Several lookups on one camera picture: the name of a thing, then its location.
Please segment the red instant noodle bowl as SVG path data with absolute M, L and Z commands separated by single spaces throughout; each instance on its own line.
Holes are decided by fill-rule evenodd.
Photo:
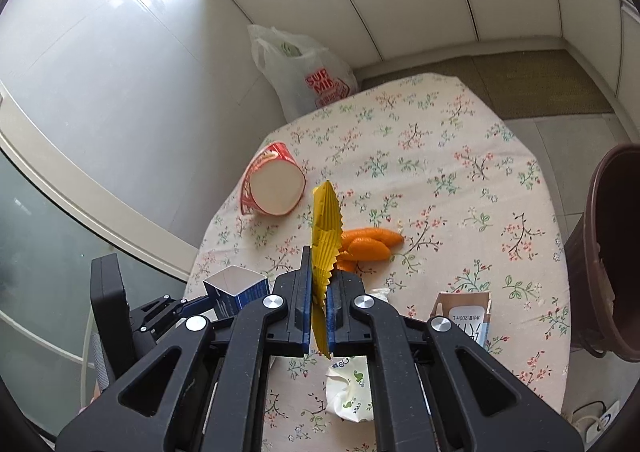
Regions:
M 240 212 L 273 217 L 288 215 L 304 195 L 306 177 L 288 146 L 269 143 L 250 162 L 241 180 Z

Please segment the brown floor mat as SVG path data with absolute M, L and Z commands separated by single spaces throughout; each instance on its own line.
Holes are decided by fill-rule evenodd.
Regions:
M 361 87 L 421 73 L 457 77 L 503 120 L 613 111 L 596 83 L 563 49 L 459 56 L 368 77 Z

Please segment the crumpled white tissue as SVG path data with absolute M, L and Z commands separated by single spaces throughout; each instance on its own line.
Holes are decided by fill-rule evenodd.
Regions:
M 388 295 L 390 294 L 390 289 L 388 287 L 380 287 L 380 288 L 372 288 L 372 290 L 368 291 L 368 295 L 377 299 L 382 300 L 382 302 L 389 302 Z

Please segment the orange peel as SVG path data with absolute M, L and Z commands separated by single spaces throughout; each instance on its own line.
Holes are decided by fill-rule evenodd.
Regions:
M 392 249 L 401 245 L 404 237 L 398 232 L 383 228 L 361 228 L 344 231 L 341 241 L 335 268 L 354 273 L 361 261 L 390 260 Z

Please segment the white paper cup green leaves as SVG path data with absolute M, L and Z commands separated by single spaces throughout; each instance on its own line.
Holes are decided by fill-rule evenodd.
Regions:
M 374 420 L 366 357 L 335 360 L 326 371 L 326 409 L 352 423 Z

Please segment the floral tablecloth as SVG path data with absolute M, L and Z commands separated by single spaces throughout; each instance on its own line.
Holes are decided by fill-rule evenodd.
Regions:
M 186 287 L 228 266 L 272 281 L 311 240 L 311 191 L 331 181 L 346 230 L 399 231 L 390 261 L 358 264 L 403 316 L 427 320 L 438 293 L 491 294 L 486 349 L 561 412 L 570 358 L 570 292 L 560 229 L 536 156 L 463 82 L 423 74 L 333 103 L 268 134 L 306 176 L 288 216 L 242 215 L 238 184 L 210 220 Z M 373 422 L 328 409 L 311 355 L 270 368 L 262 451 L 376 451 Z

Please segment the white plastic shopping bag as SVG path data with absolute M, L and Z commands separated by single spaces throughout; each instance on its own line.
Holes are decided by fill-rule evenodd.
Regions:
M 358 92 L 350 66 L 306 35 L 250 24 L 252 57 L 288 123 Z

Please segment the white power strip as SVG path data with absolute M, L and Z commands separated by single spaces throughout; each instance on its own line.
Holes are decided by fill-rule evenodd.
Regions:
M 565 415 L 565 419 L 578 431 L 586 450 L 590 448 L 610 428 L 620 412 L 620 400 L 607 406 L 596 400 L 578 406 L 573 412 Z

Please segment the yellow snack wrapper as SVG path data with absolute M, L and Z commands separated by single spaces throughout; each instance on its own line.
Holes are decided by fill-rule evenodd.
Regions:
M 325 181 L 312 194 L 311 228 L 311 327 L 316 346 L 328 358 L 329 336 L 326 328 L 326 294 L 334 264 L 342 246 L 342 213 L 332 183 Z

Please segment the blue milk carton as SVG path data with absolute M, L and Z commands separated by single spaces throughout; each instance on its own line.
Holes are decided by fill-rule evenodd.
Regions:
M 474 342 L 484 347 L 491 318 L 490 310 L 489 292 L 440 292 L 434 301 L 431 316 L 446 316 Z

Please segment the brown trash bin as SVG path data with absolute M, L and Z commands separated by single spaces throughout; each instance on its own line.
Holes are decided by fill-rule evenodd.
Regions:
M 639 146 L 597 164 L 586 207 L 564 244 L 572 345 L 639 360 Z

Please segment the dark blue carton box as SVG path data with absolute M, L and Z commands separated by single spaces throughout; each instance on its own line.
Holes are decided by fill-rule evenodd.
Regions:
M 253 300 L 270 294 L 265 276 L 238 266 L 229 266 L 214 273 L 203 284 L 218 320 L 236 316 Z

